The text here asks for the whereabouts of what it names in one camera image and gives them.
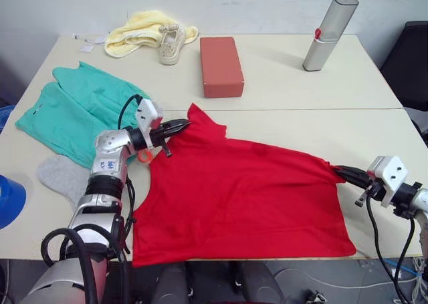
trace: white wall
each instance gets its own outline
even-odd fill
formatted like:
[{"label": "white wall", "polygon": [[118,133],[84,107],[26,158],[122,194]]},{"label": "white wall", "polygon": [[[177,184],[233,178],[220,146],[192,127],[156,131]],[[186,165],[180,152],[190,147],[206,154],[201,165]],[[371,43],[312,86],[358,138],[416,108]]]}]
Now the white wall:
[{"label": "white wall", "polygon": [[[359,1],[346,33],[360,37],[377,65],[384,61],[404,22],[428,19],[427,0]],[[105,33],[123,25],[135,11],[159,9],[196,25],[201,33],[312,33],[330,2],[0,0],[0,92],[10,90],[19,97],[58,35]]]}]

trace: silver thermos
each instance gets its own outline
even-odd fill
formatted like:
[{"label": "silver thermos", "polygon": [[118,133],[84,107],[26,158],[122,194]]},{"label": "silver thermos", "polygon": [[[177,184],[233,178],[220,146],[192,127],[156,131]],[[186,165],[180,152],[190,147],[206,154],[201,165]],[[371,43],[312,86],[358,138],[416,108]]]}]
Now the silver thermos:
[{"label": "silver thermos", "polygon": [[322,69],[357,5],[358,0],[333,0],[331,2],[321,26],[315,31],[314,40],[303,62],[303,68],[306,71]]}]

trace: gray sock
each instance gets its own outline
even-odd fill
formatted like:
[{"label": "gray sock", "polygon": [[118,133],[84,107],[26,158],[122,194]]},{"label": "gray sock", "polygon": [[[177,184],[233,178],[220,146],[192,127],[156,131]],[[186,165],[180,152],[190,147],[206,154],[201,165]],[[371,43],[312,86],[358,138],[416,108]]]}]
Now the gray sock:
[{"label": "gray sock", "polygon": [[89,173],[88,169],[62,155],[48,158],[37,167],[40,182],[65,196],[73,210],[85,193]]}]

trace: orange ring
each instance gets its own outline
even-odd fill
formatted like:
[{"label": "orange ring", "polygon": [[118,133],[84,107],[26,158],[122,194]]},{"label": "orange ring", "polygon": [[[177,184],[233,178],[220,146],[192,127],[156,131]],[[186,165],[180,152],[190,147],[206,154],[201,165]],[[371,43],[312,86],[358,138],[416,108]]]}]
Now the orange ring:
[{"label": "orange ring", "polygon": [[153,160],[153,154],[149,149],[143,149],[138,152],[137,158],[140,162],[146,164]]}]

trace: teal shirt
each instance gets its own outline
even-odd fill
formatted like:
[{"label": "teal shirt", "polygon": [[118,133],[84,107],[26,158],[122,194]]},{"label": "teal shirt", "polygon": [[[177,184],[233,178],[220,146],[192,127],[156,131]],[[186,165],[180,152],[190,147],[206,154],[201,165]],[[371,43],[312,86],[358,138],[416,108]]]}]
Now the teal shirt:
[{"label": "teal shirt", "polygon": [[[54,152],[86,168],[95,158],[94,140],[104,130],[117,129],[119,113],[128,98],[148,96],[135,85],[80,62],[79,68],[53,70],[57,82],[47,84],[35,105],[16,126]],[[133,100],[122,127],[136,127]]]}]

